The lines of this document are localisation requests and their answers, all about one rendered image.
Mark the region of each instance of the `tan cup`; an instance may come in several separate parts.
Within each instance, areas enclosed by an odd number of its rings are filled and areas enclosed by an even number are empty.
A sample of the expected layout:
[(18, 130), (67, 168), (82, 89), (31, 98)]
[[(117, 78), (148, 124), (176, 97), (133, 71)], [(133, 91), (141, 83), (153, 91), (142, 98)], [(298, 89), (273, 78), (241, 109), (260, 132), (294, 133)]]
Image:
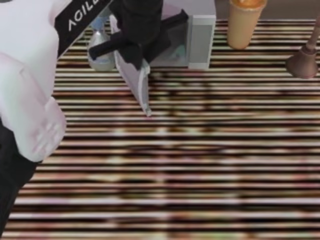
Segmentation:
[(236, 5), (234, 1), (229, 0), (227, 41), (231, 48), (241, 50), (250, 44), (261, 12), (267, 5), (267, 0), (256, 8), (241, 7)]

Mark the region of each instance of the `striped mat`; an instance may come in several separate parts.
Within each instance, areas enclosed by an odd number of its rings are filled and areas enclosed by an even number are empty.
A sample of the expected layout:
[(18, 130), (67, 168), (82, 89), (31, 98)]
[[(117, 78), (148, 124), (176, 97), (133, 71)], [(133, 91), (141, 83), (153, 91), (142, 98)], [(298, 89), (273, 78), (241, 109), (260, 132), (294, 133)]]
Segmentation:
[(152, 118), (80, 39), (56, 72), (66, 136), (3, 239), (320, 239), (320, 85), (284, 68), (312, 29), (262, 21), (235, 51), (220, 20), (210, 70), (152, 70)]

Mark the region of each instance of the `striped surface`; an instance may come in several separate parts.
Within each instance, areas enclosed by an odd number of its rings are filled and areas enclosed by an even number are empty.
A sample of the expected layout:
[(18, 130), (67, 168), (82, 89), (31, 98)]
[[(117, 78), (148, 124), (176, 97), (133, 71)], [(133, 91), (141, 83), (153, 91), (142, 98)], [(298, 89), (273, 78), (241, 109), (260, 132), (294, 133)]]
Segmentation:
[(150, 119), (79, 40), (56, 73), (66, 136), (3, 239), (319, 239), (320, 85), (284, 69), (312, 28), (264, 21), (234, 51), (219, 21), (210, 70), (152, 70)]

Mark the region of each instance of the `logo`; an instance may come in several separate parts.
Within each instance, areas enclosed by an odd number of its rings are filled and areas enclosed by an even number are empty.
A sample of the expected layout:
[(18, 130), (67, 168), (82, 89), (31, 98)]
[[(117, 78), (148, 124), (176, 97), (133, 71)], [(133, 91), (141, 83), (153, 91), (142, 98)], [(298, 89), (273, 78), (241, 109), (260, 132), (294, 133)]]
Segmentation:
[(69, 19), (69, 32), (71, 32), (73, 27), (77, 26), (77, 24), (82, 21), (84, 16), (86, 16), (98, 2), (99, 0), (90, 0), (81, 5), (81, 9), (74, 13), (72, 19)]

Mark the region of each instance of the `brown cone-shaped object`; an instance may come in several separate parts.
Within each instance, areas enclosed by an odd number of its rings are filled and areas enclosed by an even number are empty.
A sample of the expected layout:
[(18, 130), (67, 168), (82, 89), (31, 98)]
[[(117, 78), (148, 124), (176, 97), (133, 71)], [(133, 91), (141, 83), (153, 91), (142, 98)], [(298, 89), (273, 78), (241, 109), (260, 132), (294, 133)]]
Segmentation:
[(320, 16), (317, 17), (309, 41), (286, 61), (287, 71), (296, 78), (310, 79), (317, 75), (317, 40), (320, 35)]

